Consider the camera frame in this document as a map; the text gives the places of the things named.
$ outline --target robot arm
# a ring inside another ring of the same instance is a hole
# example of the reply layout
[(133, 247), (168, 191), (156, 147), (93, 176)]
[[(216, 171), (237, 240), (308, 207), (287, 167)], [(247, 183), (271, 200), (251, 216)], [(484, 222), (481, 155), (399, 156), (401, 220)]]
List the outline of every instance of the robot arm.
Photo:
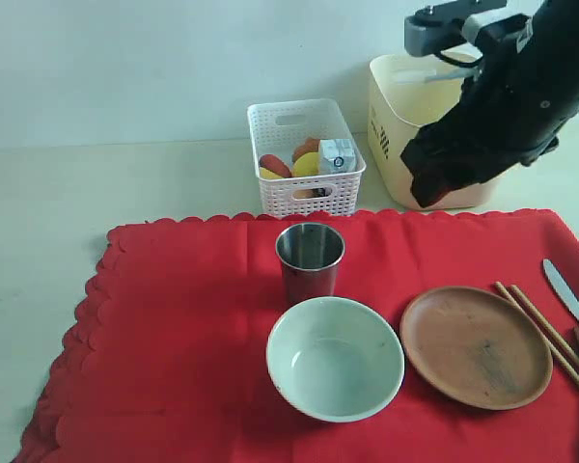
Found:
[[(422, 127), (401, 154), (420, 206), (516, 163), (529, 166), (558, 146), (558, 131), (579, 112), (579, 0), (544, 0), (533, 17), (506, 5), (457, 0), (405, 20), (410, 55), (477, 68), (459, 103)], [(482, 53), (476, 62), (442, 53), (466, 41)]]

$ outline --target bowl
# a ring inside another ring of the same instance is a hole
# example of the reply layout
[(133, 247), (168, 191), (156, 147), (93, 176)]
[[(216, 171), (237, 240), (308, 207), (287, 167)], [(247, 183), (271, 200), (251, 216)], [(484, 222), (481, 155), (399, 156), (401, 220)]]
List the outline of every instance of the bowl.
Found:
[(325, 422), (356, 422), (382, 410), (404, 372), (399, 338), (378, 313), (350, 299), (293, 306), (268, 337), (268, 372), (297, 410)]

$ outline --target metal cup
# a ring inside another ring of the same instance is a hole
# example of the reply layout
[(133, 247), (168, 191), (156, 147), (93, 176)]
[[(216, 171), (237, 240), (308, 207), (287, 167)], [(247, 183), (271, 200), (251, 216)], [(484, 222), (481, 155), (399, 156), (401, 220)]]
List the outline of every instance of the metal cup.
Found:
[(281, 232), (276, 248), (291, 305), (333, 294), (345, 253), (338, 231), (318, 223), (296, 224)]

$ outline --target plastic bin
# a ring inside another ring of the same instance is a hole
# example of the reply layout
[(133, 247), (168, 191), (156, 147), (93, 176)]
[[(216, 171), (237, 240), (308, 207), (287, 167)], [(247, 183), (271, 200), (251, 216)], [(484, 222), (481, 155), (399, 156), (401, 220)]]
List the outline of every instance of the plastic bin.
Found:
[[(281, 103), (254, 104), (247, 111), (255, 174), (260, 181), (263, 212), (274, 217), (308, 214), (325, 210), (334, 215), (350, 215), (356, 210), (360, 178), (365, 160), (333, 99), (310, 99)], [(356, 151), (356, 170), (329, 176), (294, 177), (268, 180), (260, 177), (259, 161), (274, 154), (291, 167), (293, 151), (308, 137), (348, 138)], [(296, 198), (302, 190), (321, 189), (327, 196)]]
[[(464, 53), (450, 53), (461, 61), (476, 58)], [(412, 209), (422, 209), (410, 192), (412, 175), (400, 155), (418, 129), (433, 123), (459, 100), (462, 79), (429, 83), (403, 83), (402, 72), (450, 72), (455, 67), (435, 57), (384, 55), (371, 61), (368, 140), (379, 172), (393, 199)], [(471, 207), (485, 203), (497, 178), (449, 193), (427, 209)]]

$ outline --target butter knife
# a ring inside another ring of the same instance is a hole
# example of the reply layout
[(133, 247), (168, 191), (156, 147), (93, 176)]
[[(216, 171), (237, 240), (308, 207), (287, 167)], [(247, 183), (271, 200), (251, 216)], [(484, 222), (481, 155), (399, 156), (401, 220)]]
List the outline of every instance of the butter knife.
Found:
[(565, 279), (549, 259), (542, 261), (542, 268), (544, 269), (544, 274), (546, 275), (551, 287), (553, 287), (553, 290), (556, 291), (568, 311), (572, 313), (572, 316), (574, 316), (579, 322), (579, 301), (566, 283)]

